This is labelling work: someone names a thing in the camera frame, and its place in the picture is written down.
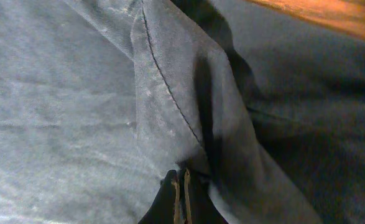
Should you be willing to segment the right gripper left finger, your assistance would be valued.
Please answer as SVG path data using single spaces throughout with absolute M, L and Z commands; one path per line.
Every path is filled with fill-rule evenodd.
M 138 224 L 179 224 L 180 184 L 177 171 L 169 170 L 155 199 Z

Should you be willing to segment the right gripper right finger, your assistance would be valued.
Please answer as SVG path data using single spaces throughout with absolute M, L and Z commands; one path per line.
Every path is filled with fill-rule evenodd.
M 185 223 L 228 224 L 203 188 L 199 176 L 189 169 L 183 172 Z

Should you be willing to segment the blue denim shorts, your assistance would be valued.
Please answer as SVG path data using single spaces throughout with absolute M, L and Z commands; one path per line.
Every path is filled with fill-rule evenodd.
M 0 1 L 0 223 L 365 223 L 365 42 L 244 1 Z

